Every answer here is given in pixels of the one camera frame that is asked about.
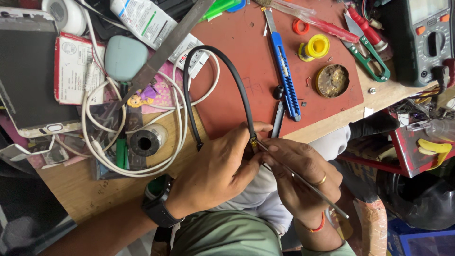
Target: blue plastic piece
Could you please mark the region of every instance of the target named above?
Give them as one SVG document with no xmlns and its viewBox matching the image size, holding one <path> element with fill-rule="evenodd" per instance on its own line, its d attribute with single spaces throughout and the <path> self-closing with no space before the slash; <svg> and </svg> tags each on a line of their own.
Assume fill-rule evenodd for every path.
<svg viewBox="0 0 455 256">
<path fill-rule="evenodd" d="M 147 47 L 126 36 L 113 36 L 107 43 L 104 65 L 114 80 L 131 81 L 148 57 Z"/>
<path fill-rule="evenodd" d="M 298 122 L 302 118 L 300 116 L 300 106 L 298 105 L 297 96 L 295 94 L 288 59 L 286 58 L 286 53 L 284 52 L 283 41 L 281 40 L 281 36 L 278 32 L 272 32 L 270 38 L 273 46 L 273 53 L 275 54 L 275 59 L 277 61 L 277 67 L 280 71 L 281 82 L 284 87 L 284 97 L 286 98 L 288 113 L 294 121 Z"/>
<path fill-rule="evenodd" d="M 235 11 L 238 11 L 238 10 L 242 9 L 243 7 L 245 7 L 245 5 L 246 5 L 246 0 L 242 0 L 240 2 L 240 4 L 227 9 L 227 11 L 228 12 L 235 12 Z"/>
</svg>

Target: red screwdriver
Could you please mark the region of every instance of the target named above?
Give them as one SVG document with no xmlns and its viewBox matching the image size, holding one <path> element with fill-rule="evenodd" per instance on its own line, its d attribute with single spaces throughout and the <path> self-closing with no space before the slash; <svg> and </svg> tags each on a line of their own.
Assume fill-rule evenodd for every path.
<svg viewBox="0 0 455 256">
<path fill-rule="evenodd" d="M 387 47 L 387 43 L 382 41 L 378 33 L 376 33 L 376 31 L 374 31 L 374 29 L 369 26 L 368 21 L 360 16 L 352 6 L 348 8 L 348 12 L 355 23 L 357 23 L 357 25 L 359 25 L 359 27 L 362 29 L 368 41 L 370 41 L 370 43 L 373 45 L 374 49 L 377 52 L 383 51 Z"/>
</svg>

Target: smartwatch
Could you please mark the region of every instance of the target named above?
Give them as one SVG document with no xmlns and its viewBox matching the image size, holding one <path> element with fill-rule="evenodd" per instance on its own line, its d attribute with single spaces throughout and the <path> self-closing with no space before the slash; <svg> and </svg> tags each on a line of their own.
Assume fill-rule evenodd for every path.
<svg viewBox="0 0 455 256">
<path fill-rule="evenodd" d="M 150 181 L 145 187 L 145 196 L 142 201 L 142 210 L 147 216 L 160 227 L 172 227 L 179 223 L 182 219 L 174 218 L 166 209 L 164 202 L 169 196 L 171 189 L 172 177 L 168 174 Z"/>
</svg>

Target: white box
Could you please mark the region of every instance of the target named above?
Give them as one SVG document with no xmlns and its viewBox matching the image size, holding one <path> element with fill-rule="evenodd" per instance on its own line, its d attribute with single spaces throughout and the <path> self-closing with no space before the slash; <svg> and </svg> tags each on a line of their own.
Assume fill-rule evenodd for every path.
<svg viewBox="0 0 455 256">
<path fill-rule="evenodd" d="M 98 43 L 99 52 L 104 56 L 106 46 Z M 60 33 L 55 47 L 54 97 L 62 105 L 81 105 L 88 64 L 93 60 L 92 42 L 69 33 Z M 90 92 L 106 80 L 97 68 Z M 103 103 L 104 90 L 92 99 L 91 105 Z"/>
</svg>

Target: smartphone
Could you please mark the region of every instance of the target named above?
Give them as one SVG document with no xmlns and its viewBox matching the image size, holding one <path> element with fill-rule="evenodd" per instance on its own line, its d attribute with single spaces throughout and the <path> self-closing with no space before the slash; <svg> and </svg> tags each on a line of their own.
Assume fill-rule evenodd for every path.
<svg viewBox="0 0 455 256">
<path fill-rule="evenodd" d="M 0 7 L 0 98 L 22 137 L 82 128 L 76 106 L 54 99 L 58 35 L 45 11 Z"/>
</svg>

